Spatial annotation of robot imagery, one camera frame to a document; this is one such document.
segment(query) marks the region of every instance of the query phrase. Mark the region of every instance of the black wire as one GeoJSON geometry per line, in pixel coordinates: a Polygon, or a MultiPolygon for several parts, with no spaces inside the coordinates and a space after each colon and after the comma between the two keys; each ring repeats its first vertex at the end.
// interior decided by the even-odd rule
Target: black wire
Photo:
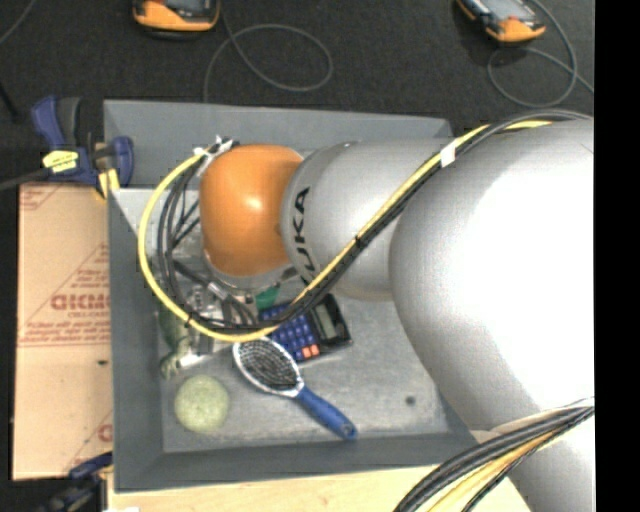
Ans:
{"type": "Polygon", "coordinates": [[[418,482],[393,512],[414,512],[427,500],[471,471],[484,466],[518,446],[556,429],[573,427],[595,412],[594,407],[561,410],[551,417],[503,434],[473,447],[438,466],[418,482]]]}
{"type": "Polygon", "coordinates": [[[527,453],[525,453],[521,457],[518,457],[516,460],[511,462],[508,466],[506,466],[504,469],[502,469],[496,476],[494,476],[489,482],[487,482],[482,487],[482,489],[480,489],[466,503],[466,505],[464,506],[464,508],[460,512],[471,512],[487,494],[489,494],[493,489],[495,489],[509,475],[509,473],[511,473],[511,471],[513,471],[516,467],[518,467],[525,460],[527,460],[529,457],[531,457],[534,453],[540,451],[544,446],[549,445],[552,441],[558,439],[560,436],[564,435],[566,432],[571,430],[573,427],[577,426],[579,423],[582,423],[583,421],[587,420],[589,417],[591,417],[594,414],[594,412],[595,412],[595,410],[593,408],[589,408],[588,410],[586,410],[583,413],[582,416],[576,418],[575,420],[571,421],[569,424],[567,424],[567,425],[563,426],[562,428],[558,429],[558,431],[556,433],[554,433],[553,435],[549,436],[547,439],[545,439],[539,445],[534,446],[527,453]]]}
{"type": "Polygon", "coordinates": [[[578,61],[577,61],[577,58],[576,58],[575,50],[573,48],[573,45],[570,43],[569,38],[567,37],[567,34],[565,34],[564,30],[562,29],[562,27],[560,26],[558,21],[554,18],[554,16],[551,14],[551,12],[544,5],[542,5],[540,2],[538,2],[538,0],[529,0],[529,1],[531,3],[533,3],[533,4],[535,4],[542,12],[544,12],[548,16],[548,18],[551,20],[551,23],[553,24],[553,26],[558,31],[558,34],[560,35],[560,39],[562,40],[562,44],[564,44],[564,47],[566,48],[567,53],[569,54],[569,65],[567,66],[560,59],[557,59],[554,56],[549,55],[548,53],[542,52],[540,50],[537,50],[535,48],[529,48],[529,47],[516,47],[516,48],[503,47],[503,48],[498,48],[496,51],[494,51],[491,54],[491,56],[489,57],[489,62],[487,63],[487,74],[489,75],[489,80],[491,81],[493,86],[505,98],[513,101],[514,103],[517,103],[518,105],[521,105],[523,107],[528,107],[528,108],[547,108],[547,107],[553,107],[555,105],[558,105],[559,103],[562,103],[573,92],[573,89],[575,87],[576,82],[580,82],[591,94],[594,94],[593,87],[584,78],[582,78],[578,74],[578,61]],[[502,86],[500,86],[498,84],[498,81],[496,80],[495,76],[493,75],[493,61],[496,59],[497,55],[500,54],[501,51],[508,51],[508,50],[525,51],[527,53],[538,55],[538,56],[540,56],[540,57],[542,57],[544,59],[547,59],[548,61],[560,66],[562,69],[567,71],[570,74],[570,80],[569,80],[569,84],[565,88],[564,92],[562,94],[560,94],[560,96],[558,96],[556,99],[551,100],[551,101],[546,102],[546,103],[531,103],[531,102],[528,102],[528,101],[521,100],[521,99],[509,94],[502,86]]]}
{"type": "MultiPolygon", "coordinates": [[[[577,119],[592,119],[590,116],[581,114],[574,111],[563,110],[563,109],[548,109],[548,110],[540,110],[528,112],[525,114],[518,114],[515,116],[511,116],[501,122],[494,123],[486,127],[483,131],[476,134],[470,140],[461,144],[460,147],[456,150],[457,158],[463,157],[466,153],[471,151],[473,148],[478,146],[478,144],[483,143],[488,140],[493,135],[503,132],[505,129],[510,126],[520,123],[523,121],[530,120],[548,120],[548,121],[562,121],[562,120],[577,120],[577,119]]],[[[425,160],[425,163],[428,162],[434,155],[431,155],[429,159],[425,160]]],[[[391,222],[393,222],[401,213],[404,211],[408,202],[413,198],[413,196],[417,193],[417,191],[426,183],[427,180],[431,179],[439,170],[442,169],[441,162],[437,162],[432,169],[425,173],[425,175],[418,180],[412,187],[410,187],[402,197],[398,199],[396,204],[392,206],[384,215],[382,215],[378,220],[376,220],[371,228],[364,233],[359,239],[358,243],[356,243],[349,251],[346,252],[344,257],[337,263],[332,272],[329,273],[316,287],[309,290],[303,297],[299,300],[291,304],[285,310],[283,310],[279,315],[270,318],[268,320],[262,320],[260,322],[256,322],[251,326],[227,326],[221,328],[223,331],[234,331],[238,334],[241,333],[250,333],[256,330],[261,330],[267,327],[274,327],[284,323],[292,318],[300,316],[304,313],[310,311],[313,307],[319,304],[324,296],[331,290],[333,286],[338,282],[338,280],[344,275],[344,273],[348,270],[350,265],[355,261],[355,259],[367,248],[367,246],[375,239],[375,237],[385,229],[391,222]]],[[[184,307],[185,311],[191,313],[199,322],[202,322],[203,325],[207,326],[215,326],[218,327],[218,324],[211,319],[201,317],[197,312],[193,311],[192,308],[188,306],[184,296],[181,294],[179,290],[179,286],[177,281],[175,280],[175,271],[172,267],[172,258],[170,254],[167,253],[167,250],[160,250],[165,247],[170,247],[170,243],[167,245],[164,242],[164,237],[166,235],[160,236],[160,231],[164,232],[167,229],[167,218],[171,221],[171,216],[168,215],[169,210],[175,213],[176,209],[176,201],[179,197],[179,194],[184,191],[184,187],[187,186],[189,180],[195,174],[195,169],[192,169],[188,172],[185,172],[180,179],[176,181],[176,184],[172,188],[169,198],[163,207],[163,213],[161,214],[160,226],[159,226],[159,238],[158,238],[158,249],[159,255],[158,259],[161,262],[161,274],[164,276],[165,282],[168,284],[169,289],[172,290],[174,297],[178,297],[180,300],[180,304],[184,307]]]]}
{"type": "Polygon", "coordinates": [[[176,248],[179,241],[182,239],[182,237],[186,236],[186,234],[196,225],[195,223],[192,223],[190,227],[180,233],[178,238],[177,232],[180,231],[185,219],[187,219],[197,207],[196,203],[196,205],[192,205],[190,209],[185,213],[185,193],[190,181],[198,171],[200,161],[201,160],[195,162],[178,178],[175,185],[170,190],[160,213],[159,227],[157,232],[157,259],[160,278],[163,282],[163,288],[165,289],[165,291],[171,291],[174,300],[182,305],[183,309],[189,314],[190,318],[195,318],[199,323],[206,323],[208,325],[214,326],[215,328],[227,328],[236,330],[238,328],[238,325],[237,323],[233,322],[233,314],[231,312],[235,312],[237,314],[242,324],[251,325],[255,323],[255,318],[252,312],[249,310],[249,308],[247,308],[245,304],[231,295],[229,295],[224,300],[221,300],[220,297],[216,297],[216,299],[220,301],[223,312],[226,313],[223,315],[223,319],[219,320],[203,317],[199,311],[189,305],[188,300],[184,296],[182,287],[180,286],[180,283],[177,279],[177,272],[180,272],[185,277],[188,277],[192,281],[197,282],[205,287],[207,287],[209,284],[205,279],[198,276],[195,272],[190,271],[185,265],[181,264],[177,260],[174,260],[173,258],[173,250],[176,248]],[[179,221],[175,223],[175,214],[177,211],[178,203],[180,202],[183,206],[183,209],[180,214],[179,221]]]}
{"type": "Polygon", "coordinates": [[[225,40],[218,47],[218,49],[215,51],[215,53],[211,57],[211,60],[209,61],[209,65],[207,66],[207,70],[205,72],[204,84],[202,86],[202,101],[203,102],[207,103],[209,101],[208,90],[209,90],[209,80],[210,80],[210,76],[211,76],[211,71],[213,70],[213,67],[214,67],[215,63],[217,62],[218,57],[220,56],[222,51],[229,44],[233,45],[233,47],[235,48],[236,52],[238,52],[238,55],[240,56],[240,58],[243,60],[243,62],[246,64],[246,66],[256,76],[258,76],[260,79],[262,79],[265,82],[267,82],[269,85],[272,85],[273,87],[276,87],[278,89],[281,89],[281,90],[284,90],[284,91],[289,91],[289,92],[310,92],[310,91],[315,91],[316,89],[319,89],[320,87],[325,85],[331,79],[331,77],[333,75],[333,59],[331,57],[331,53],[329,52],[328,48],[319,39],[317,39],[316,37],[312,36],[308,32],[305,32],[304,30],[301,30],[301,29],[296,28],[296,27],[290,27],[288,25],[280,25],[280,24],[275,24],[275,23],[253,25],[251,27],[247,27],[247,28],[244,28],[242,30],[239,30],[238,32],[233,32],[229,28],[229,24],[228,24],[227,19],[226,19],[225,15],[224,15],[224,9],[221,10],[220,18],[222,20],[222,24],[224,25],[224,27],[225,27],[225,29],[227,31],[227,34],[229,35],[229,38],[227,40],[225,40]],[[326,58],[326,61],[327,61],[327,72],[326,72],[325,76],[320,81],[318,81],[318,82],[316,82],[314,84],[301,85],[301,86],[288,85],[288,84],[284,84],[282,82],[278,82],[276,80],[273,80],[272,78],[269,78],[266,74],[264,74],[262,71],[260,71],[256,67],[256,65],[253,64],[253,62],[251,62],[251,60],[246,56],[246,54],[244,53],[244,51],[242,51],[242,48],[238,44],[238,38],[240,38],[240,37],[242,37],[244,35],[253,33],[253,32],[261,31],[261,30],[278,30],[278,31],[290,32],[290,33],[293,33],[293,34],[300,35],[300,36],[308,39],[309,41],[311,41],[318,48],[320,48],[322,53],[324,53],[324,55],[325,55],[325,58],[326,58]]]}

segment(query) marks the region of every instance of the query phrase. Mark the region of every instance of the tennis ball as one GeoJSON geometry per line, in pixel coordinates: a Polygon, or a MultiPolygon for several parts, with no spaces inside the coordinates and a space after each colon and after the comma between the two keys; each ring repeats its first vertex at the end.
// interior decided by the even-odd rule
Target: tennis ball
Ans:
{"type": "Polygon", "coordinates": [[[196,375],[182,383],[173,405],[185,428],[207,433],[220,427],[227,418],[229,394],[217,379],[196,375]]]}

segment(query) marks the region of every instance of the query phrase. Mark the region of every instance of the orange object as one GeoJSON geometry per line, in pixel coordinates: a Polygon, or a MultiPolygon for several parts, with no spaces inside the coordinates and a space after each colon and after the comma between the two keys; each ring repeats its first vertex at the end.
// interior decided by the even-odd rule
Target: orange object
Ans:
{"type": "Polygon", "coordinates": [[[523,23],[517,16],[509,16],[506,20],[498,23],[501,30],[491,30],[487,27],[487,32],[491,37],[501,43],[523,43],[535,39],[544,33],[545,26],[531,27],[523,23]]]}
{"type": "Polygon", "coordinates": [[[167,7],[165,0],[134,2],[133,18],[143,27],[164,32],[204,32],[211,29],[220,17],[220,2],[206,14],[180,15],[167,7]]]}
{"type": "Polygon", "coordinates": [[[224,153],[200,183],[200,225],[211,265],[248,277],[289,262],[280,236],[280,204],[302,157],[290,148],[253,144],[224,153]]]}

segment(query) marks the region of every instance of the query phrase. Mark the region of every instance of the kuka logo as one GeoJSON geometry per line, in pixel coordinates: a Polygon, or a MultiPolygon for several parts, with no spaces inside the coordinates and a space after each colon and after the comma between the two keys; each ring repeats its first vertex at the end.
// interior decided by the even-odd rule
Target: kuka logo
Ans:
{"type": "Polygon", "coordinates": [[[296,210],[298,210],[298,212],[300,213],[300,216],[294,216],[293,218],[293,229],[296,233],[293,240],[296,244],[296,251],[298,251],[298,254],[304,256],[305,258],[306,263],[304,264],[304,268],[306,268],[309,272],[315,272],[316,266],[313,264],[311,256],[309,255],[309,251],[305,247],[306,240],[304,238],[304,233],[302,232],[304,229],[304,200],[307,197],[310,188],[311,187],[307,187],[301,190],[296,196],[295,207],[296,210]]]}

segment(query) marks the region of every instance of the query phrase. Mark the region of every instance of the black cable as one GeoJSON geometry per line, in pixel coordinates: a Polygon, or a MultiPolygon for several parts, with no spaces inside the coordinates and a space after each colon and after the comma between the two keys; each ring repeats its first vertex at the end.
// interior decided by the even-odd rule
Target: black cable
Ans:
{"type": "Polygon", "coordinates": [[[308,32],[305,32],[304,30],[301,30],[301,29],[296,28],[296,27],[291,27],[289,25],[281,25],[281,24],[277,24],[277,23],[266,23],[266,24],[260,24],[260,25],[253,25],[251,27],[247,27],[247,28],[244,28],[242,30],[239,30],[238,32],[233,32],[229,28],[229,24],[228,24],[228,22],[226,20],[226,17],[224,15],[224,9],[222,9],[222,11],[220,13],[220,18],[222,20],[222,24],[225,27],[225,30],[227,31],[227,34],[228,34],[229,38],[226,39],[218,47],[218,49],[215,51],[215,53],[211,57],[211,60],[209,61],[209,65],[207,66],[207,70],[205,72],[204,84],[203,84],[203,87],[202,87],[202,101],[204,103],[207,103],[209,101],[209,93],[208,93],[208,91],[209,91],[209,80],[210,80],[210,76],[211,76],[211,71],[212,71],[215,63],[217,62],[218,57],[220,56],[222,51],[229,44],[233,45],[233,47],[235,48],[236,52],[238,53],[240,58],[243,60],[245,65],[256,76],[258,76],[260,79],[264,80],[268,84],[272,85],[273,87],[276,87],[277,89],[281,89],[281,90],[289,91],[289,92],[310,92],[310,91],[315,91],[316,89],[319,89],[320,87],[325,85],[331,79],[331,77],[333,75],[333,59],[331,57],[331,53],[329,52],[329,49],[318,38],[312,36],[308,32]],[[301,86],[285,84],[285,83],[278,82],[278,81],[268,77],[265,73],[260,71],[260,69],[258,69],[258,67],[255,64],[253,64],[253,62],[251,62],[251,60],[247,57],[247,55],[244,53],[244,51],[240,47],[240,44],[238,43],[238,39],[240,37],[245,36],[247,34],[254,33],[254,32],[259,32],[261,30],[277,30],[277,31],[289,32],[289,33],[292,33],[292,34],[296,34],[296,35],[302,36],[303,38],[308,39],[309,41],[311,41],[325,55],[325,58],[326,58],[326,61],[327,61],[327,72],[326,72],[325,76],[321,80],[316,82],[316,83],[313,83],[313,84],[310,84],[310,85],[301,85],[301,86]]]}
{"type": "Polygon", "coordinates": [[[414,512],[431,497],[471,471],[508,454],[518,446],[545,433],[564,429],[567,426],[573,427],[589,418],[594,412],[594,407],[561,410],[550,417],[490,439],[458,454],[418,482],[393,512],[414,512]]]}
{"type": "Polygon", "coordinates": [[[551,23],[553,24],[553,26],[556,28],[556,30],[560,34],[560,39],[562,40],[562,43],[564,44],[564,47],[567,49],[567,53],[569,54],[569,65],[566,65],[560,59],[557,59],[556,57],[554,57],[552,55],[549,55],[548,53],[542,52],[540,50],[537,50],[535,48],[530,48],[530,47],[515,47],[515,48],[502,47],[502,48],[498,48],[496,51],[494,51],[491,54],[491,56],[489,57],[489,62],[487,63],[487,73],[489,75],[489,80],[491,81],[493,86],[505,98],[513,101],[514,103],[517,103],[518,105],[521,105],[521,106],[527,107],[527,108],[548,108],[548,107],[554,107],[554,106],[562,103],[573,92],[573,89],[575,87],[576,82],[581,83],[591,94],[595,94],[593,87],[584,78],[582,78],[580,75],[578,75],[578,62],[577,62],[577,58],[576,58],[576,52],[575,52],[575,50],[573,48],[573,45],[570,43],[569,38],[567,37],[567,34],[564,32],[564,30],[560,26],[560,23],[558,23],[558,21],[551,14],[551,12],[547,8],[545,8],[538,0],[528,0],[528,1],[530,1],[533,4],[535,4],[542,12],[544,12],[548,16],[548,18],[551,20],[551,23]],[[538,55],[538,56],[540,56],[540,57],[542,57],[544,59],[547,59],[548,61],[560,66],[562,69],[564,69],[565,71],[570,73],[569,84],[567,85],[567,87],[564,90],[564,92],[558,98],[556,98],[554,100],[551,100],[551,101],[548,101],[546,103],[532,103],[532,102],[521,100],[521,99],[509,94],[501,85],[498,84],[498,82],[497,82],[497,80],[496,80],[496,78],[495,78],[495,76],[493,74],[493,62],[494,62],[494,60],[497,58],[497,56],[502,51],[509,51],[509,50],[524,51],[524,52],[527,52],[527,53],[531,53],[533,55],[538,55]]]}
{"type": "Polygon", "coordinates": [[[26,19],[27,15],[31,12],[31,10],[33,9],[33,6],[35,5],[36,0],[31,0],[27,6],[24,8],[24,11],[22,11],[22,14],[20,16],[18,16],[18,19],[13,23],[13,25],[11,25],[4,34],[2,34],[2,36],[0,36],[0,45],[3,44],[7,39],[9,39],[9,37],[11,36],[11,34],[13,34],[13,32],[20,26],[22,25],[22,22],[26,19]]]}
{"type": "Polygon", "coordinates": [[[516,467],[522,464],[525,460],[530,458],[533,454],[539,452],[545,446],[548,446],[551,442],[555,441],[559,437],[563,436],[573,427],[577,426],[579,423],[587,420],[595,413],[593,408],[589,408],[586,410],[582,416],[578,417],[575,420],[572,420],[567,425],[558,429],[553,435],[549,436],[547,439],[542,441],[537,446],[534,446],[527,453],[518,457],[516,460],[507,465],[504,469],[498,472],[489,482],[487,482],[482,488],[465,504],[464,508],[460,512],[471,512],[482,499],[489,494],[493,489],[495,489],[508,475],[513,471],[516,467]]]}
{"type": "MultiPolygon", "coordinates": [[[[547,109],[511,116],[501,122],[487,126],[483,131],[463,143],[460,147],[457,148],[456,155],[457,158],[461,158],[463,155],[478,146],[478,144],[483,143],[493,135],[501,133],[505,129],[517,123],[531,120],[562,121],[577,119],[592,118],[585,114],[562,109],[547,109]]],[[[425,163],[431,160],[433,156],[434,155],[431,155],[429,159],[425,161],[425,163]]],[[[279,315],[270,318],[269,320],[257,322],[252,326],[235,325],[233,327],[222,328],[222,330],[231,330],[238,334],[253,332],[265,327],[280,325],[311,310],[318,303],[320,303],[324,296],[331,290],[331,288],[335,286],[337,281],[348,270],[349,266],[366,249],[366,247],[373,241],[373,239],[391,222],[393,222],[402,213],[402,211],[404,211],[404,208],[406,207],[408,202],[426,183],[426,181],[431,179],[442,168],[443,167],[441,162],[436,163],[434,167],[429,170],[429,172],[422,176],[422,178],[418,180],[411,188],[405,191],[403,196],[398,199],[396,204],[392,208],[390,208],[389,211],[385,212],[384,215],[382,215],[379,219],[376,220],[376,222],[372,224],[371,228],[359,238],[358,243],[346,252],[342,260],[336,265],[332,272],[330,272],[320,283],[318,283],[316,287],[309,290],[303,297],[291,304],[279,315]]],[[[173,225],[171,220],[172,217],[168,216],[168,212],[175,212],[175,203],[177,201],[177,198],[179,197],[180,193],[183,192],[184,187],[187,186],[189,180],[193,177],[194,174],[195,168],[185,172],[176,181],[176,184],[173,186],[171,192],[169,193],[169,198],[167,199],[167,202],[163,207],[163,212],[161,214],[161,220],[159,224],[159,232],[162,231],[164,233],[164,230],[167,228],[167,219],[170,220],[170,222],[168,223],[169,226],[173,225]]],[[[194,317],[201,321],[203,325],[207,325],[212,328],[214,328],[214,326],[217,327],[217,324],[215,324],[213,321],[207,318],[200,317],[197,312],[192,311],[192,309],[189,308],[188,304],[186,304],[186,300],[184,300],[184,297],[181,295],[181,292],[178,289],[179,287],[177,281],[175,280],[175,272],[172,270],[172,258],[168,252],[168,247],[171,247],[171,245],[170,242],[164,241],[164,237],[166,236],[166,234],[163,234],[162,236],[159,235],[158,237],[158,258],[161,264],[161,274],[164,277],[166,286],[173,292],[174,297],[180,299],[179,303],[182,304],[185,311],[190,312],[194,317]]]]}

